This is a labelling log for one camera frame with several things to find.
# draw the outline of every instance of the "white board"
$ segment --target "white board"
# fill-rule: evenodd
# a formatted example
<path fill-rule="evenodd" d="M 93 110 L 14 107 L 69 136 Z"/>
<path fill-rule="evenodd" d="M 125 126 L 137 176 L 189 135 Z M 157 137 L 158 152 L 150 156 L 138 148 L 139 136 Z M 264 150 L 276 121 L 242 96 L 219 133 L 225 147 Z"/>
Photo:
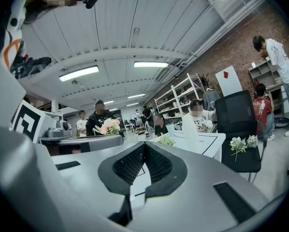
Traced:
<path fill-rule="evenodd" d="M 224 97 L 242 91 L 241 83 L 232 65 L 217 73 L 216 77 Z"/>

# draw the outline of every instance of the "white table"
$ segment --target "white table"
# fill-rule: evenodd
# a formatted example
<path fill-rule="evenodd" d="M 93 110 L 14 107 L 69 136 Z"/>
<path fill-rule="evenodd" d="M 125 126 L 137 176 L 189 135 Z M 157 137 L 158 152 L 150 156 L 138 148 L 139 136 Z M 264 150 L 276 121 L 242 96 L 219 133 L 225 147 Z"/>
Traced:
<path fill-rule="evenodd" d="M 175 131 L 174 137 L 170 138 L 176 142 L 174 147 L 191 151 L 204 156 L 208 156 L 211 158 L 216 158 L 218 161 L 221 161 L 222 157 L 221 148 L 222 144 L 225 141 L 226 135 L 224 133 L 198 133 L 198 135 L 199 135 L 199 145 L 195 147 L 194 151 L 189 149 L 183 131 L 181 130 Z M 157 142 L 159 139 L 160 137 L 157 137 L 150 141 Z"/>
<path fill-rule="evenodd" d="M 132 130 L 132 132 L 134 132 L 134 125 L 133 124 L 124 124 L 124 126 L 125 126 L 125 130 L 127 131 L 127 128 L 126 127 L 131 127 L 131 130 Z"/>

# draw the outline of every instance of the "mesh chair back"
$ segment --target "mesh chair back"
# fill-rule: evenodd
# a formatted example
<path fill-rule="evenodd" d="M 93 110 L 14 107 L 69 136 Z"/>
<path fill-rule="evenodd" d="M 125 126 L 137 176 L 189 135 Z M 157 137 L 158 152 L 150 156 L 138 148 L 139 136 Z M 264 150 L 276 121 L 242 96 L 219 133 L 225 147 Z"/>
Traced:
<path fill-rule="evenodd" d="M 215 102 L 217 130 L 226 138 L 256 135 L 257 121 L 249 91 L 240 91 Z"/>

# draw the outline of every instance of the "black jacket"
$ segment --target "black jacket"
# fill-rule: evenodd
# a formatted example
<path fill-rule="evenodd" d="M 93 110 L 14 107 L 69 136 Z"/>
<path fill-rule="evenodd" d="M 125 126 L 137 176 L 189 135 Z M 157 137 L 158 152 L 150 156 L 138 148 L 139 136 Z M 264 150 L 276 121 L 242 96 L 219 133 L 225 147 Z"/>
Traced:
<path fill-rule="evenodd" d="M 108 110 L 105 110 L 104 115 L 106 118 L 115 119 L 115 117 L 112 115 L 112 113 L 109 112 Z M 95 128 L 95 126 L 97 126 L 97 119 L 96 119 L 96 114 L 94 112 L 93 114 L 90 115 L 90 117 L 87 120 L 87 124 L 86 124 L 87 136 L 101 135 L 98 132 L 94 133 L 93 128 Z"/>

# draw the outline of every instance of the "woman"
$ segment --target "woman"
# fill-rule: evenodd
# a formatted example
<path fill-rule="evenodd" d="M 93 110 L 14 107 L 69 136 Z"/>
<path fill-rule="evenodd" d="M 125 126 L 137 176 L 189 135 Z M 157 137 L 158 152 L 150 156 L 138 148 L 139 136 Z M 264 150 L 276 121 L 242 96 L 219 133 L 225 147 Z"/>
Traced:
<path fill-rule="evenodd" d="M 14 0 L 0 23 L 0 59 L 3 65 L 10 69 L 17 52 L 22 47 L 23 23 L 31 23 L 39 15 L 56 7 L 73 6 L 77 1 L 82 0 Z M 21 49 L 19 52 L 21 55 L 25 54 Z"/>
<path fill-rule="evenodd" d="M 160 137 L 162 134 L 168 133 L 166 122 L 162 114 L 155 115 L 154 122 L 155 122 L 155 137 Z"/>
<path fill-rule="evenodd" d="M 203 124 L 207 120 L 214 121 L 216 117 L 216 110 L 214 109 L 213 111 L 206 111 L 202 107 L 202 101 L 200 100 L 192 100 L 189 105 L 190 112 L 186 114 L 183 119 L 183 127 L 184 127 L 184 121 L 188 119 L 189 117 L 194 121 L 197 131 L 198 132 L 207 132 L 203 128 Z"/>

